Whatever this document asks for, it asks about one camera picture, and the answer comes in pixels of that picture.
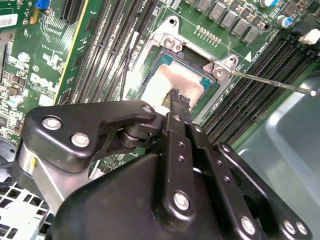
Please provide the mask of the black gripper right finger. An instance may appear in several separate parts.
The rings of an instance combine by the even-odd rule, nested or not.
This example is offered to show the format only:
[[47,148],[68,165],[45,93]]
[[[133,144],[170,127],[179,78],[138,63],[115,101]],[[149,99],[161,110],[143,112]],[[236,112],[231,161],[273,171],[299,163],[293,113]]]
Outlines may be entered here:
[[182,97],[198,191],[198,215],[184,240],[310,240],[312,231],[226,143],[211,145]]

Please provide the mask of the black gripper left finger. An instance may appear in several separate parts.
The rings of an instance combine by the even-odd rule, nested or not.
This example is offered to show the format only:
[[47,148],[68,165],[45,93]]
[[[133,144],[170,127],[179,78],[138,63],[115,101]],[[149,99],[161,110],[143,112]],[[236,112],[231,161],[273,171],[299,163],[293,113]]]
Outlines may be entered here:
[[[140,100],[38,107],[27,113],[21,149],[40,160],[62,203],[73,192],[139,157],[160,158],[154,209],[162,222],[196,216],[191,141],[178,89],[170,110],[156,112]],[[49,206],[58,212],[62,203]]]

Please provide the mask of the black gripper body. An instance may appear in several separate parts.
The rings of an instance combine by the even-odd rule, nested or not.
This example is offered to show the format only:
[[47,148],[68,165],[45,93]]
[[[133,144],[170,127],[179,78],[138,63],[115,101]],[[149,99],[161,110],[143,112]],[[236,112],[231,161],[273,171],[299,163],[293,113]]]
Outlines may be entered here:
[[234,240],[205,185],[193,172],[195,220],[172,230],[156,216],[156,172],[160,158],[139,157],[73,192],[59,207],[50,229],[52,240]]

